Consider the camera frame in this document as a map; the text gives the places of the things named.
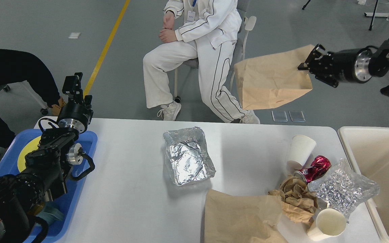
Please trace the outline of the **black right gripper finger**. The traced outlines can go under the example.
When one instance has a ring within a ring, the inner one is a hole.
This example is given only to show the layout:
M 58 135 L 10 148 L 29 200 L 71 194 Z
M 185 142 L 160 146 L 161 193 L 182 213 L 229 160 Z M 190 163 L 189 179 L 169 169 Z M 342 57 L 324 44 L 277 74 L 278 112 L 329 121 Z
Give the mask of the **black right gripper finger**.
M 298 70 L 332 72 L 332 52 L 326 51 L 323 45 L 317 44 L 307 59 L 298 66 Z
M 337 88 L 339 85 L 339 81 L 333 76 L 333 74 L 323 73 L 317 70 L 311 70 L 311 73 L 315 75 L 316 79 L 333 88 Z

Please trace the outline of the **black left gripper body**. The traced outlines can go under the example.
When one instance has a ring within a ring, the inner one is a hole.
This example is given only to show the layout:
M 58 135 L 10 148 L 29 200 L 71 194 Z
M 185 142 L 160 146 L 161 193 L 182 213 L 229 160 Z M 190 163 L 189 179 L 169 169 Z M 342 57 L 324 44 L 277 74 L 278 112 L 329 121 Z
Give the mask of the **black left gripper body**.
M 87 131 L 91 123 L 93 110 L 91 103 L 78 104 L 69 102 L 60 111 L 57 118 L 59 128 L 76 129 L 80 134 Z

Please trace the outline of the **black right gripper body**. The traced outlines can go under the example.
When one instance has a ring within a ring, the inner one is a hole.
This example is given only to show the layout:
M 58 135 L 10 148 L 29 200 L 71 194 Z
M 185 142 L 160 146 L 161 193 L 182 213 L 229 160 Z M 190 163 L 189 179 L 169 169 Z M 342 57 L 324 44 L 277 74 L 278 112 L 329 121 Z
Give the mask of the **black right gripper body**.
M 328 52 L 331 58 L 332 74 L 327 75 L 327 84 L 340 82 L 366 83 L 372 75 L 369 73 L 369 61 L 372 58 L 369 48 L 348 49 Z

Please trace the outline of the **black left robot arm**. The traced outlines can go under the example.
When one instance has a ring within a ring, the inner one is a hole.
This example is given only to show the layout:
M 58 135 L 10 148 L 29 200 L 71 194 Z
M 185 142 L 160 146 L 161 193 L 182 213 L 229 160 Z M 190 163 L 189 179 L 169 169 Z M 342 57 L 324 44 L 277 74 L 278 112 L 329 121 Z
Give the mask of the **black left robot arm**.
M 93 159 L 77 143 L 91 123 L 92 96 L 83 95 L 82 73 L 66 76 L 62 92 L 69 97 L 57 120 L 49 119 L 37 149 L 25 156 L 26 168 L 18 175 L 0 177 L 0 243 L 23 243 L 35 225 L 41 231 L 34 243 L 48 234 L 48 223 L 32 213 L 45 197 L 54 200 L 67 193 L 66 181 L 80 181 L 95 169 Z

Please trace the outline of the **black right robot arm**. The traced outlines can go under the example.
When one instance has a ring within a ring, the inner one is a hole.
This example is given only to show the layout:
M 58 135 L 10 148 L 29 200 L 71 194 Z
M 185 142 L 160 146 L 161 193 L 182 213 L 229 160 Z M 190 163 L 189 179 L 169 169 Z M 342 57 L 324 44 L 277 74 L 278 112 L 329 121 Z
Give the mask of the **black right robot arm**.
M 389 39 L 381 46 L 366 46 L 337 52 L 317 44 L 298 66 L 323 83 L 336 88 L 340 82 L 366 83 L 372 77 L 389 74 Z M 389 85 L 380 90 L 389 97 Z

